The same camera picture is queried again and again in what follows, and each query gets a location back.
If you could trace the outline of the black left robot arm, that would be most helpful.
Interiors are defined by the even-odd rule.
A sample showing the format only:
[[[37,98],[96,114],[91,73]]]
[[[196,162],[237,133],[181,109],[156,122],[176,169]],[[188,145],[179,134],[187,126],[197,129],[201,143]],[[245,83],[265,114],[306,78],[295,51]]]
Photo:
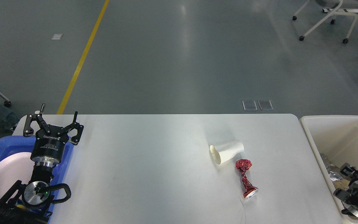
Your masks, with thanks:
[[[26,116],[23,137],[34,139],[33,170],[27,182],[16,180],[1,196],[0,224],[47,224],[53,214],[50,207],[71,198],[69,185],[54,180],[54,170],[63,162],[67,145],[78,145],[84,126],[77,111],[67,126],[48,124],[44,108],[42,104],[39,113]]]

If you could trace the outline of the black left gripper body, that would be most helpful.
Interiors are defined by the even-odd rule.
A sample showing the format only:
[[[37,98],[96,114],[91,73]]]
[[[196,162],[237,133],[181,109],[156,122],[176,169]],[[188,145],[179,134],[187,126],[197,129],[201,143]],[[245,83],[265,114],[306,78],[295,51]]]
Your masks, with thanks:
[[[50,132],[40,129],[35,133],[36,141],[31,154],[31,160],[36,162],[37,159],[48,157],[53,159],[54,164],[62,161],[68,133],[63,131],[63,127],[49,126]]]

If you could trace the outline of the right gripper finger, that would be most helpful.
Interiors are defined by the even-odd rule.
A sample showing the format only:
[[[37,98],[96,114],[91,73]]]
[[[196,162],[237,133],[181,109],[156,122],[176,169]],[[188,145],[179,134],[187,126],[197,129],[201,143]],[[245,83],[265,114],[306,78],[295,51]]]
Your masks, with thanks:
[[[342,188],[337,188],[333,192],[333,195],[336,198],[338,198],[340,201],[344,202],[344,203],[350,203],[351,202],[352,194],[351,194],[351,192],[349,190],[345,190],[345,189],[342,189]]]
[[[353,180],[358,177],[358,170],[347,162],[340,167],[340,173],[347,180]]]

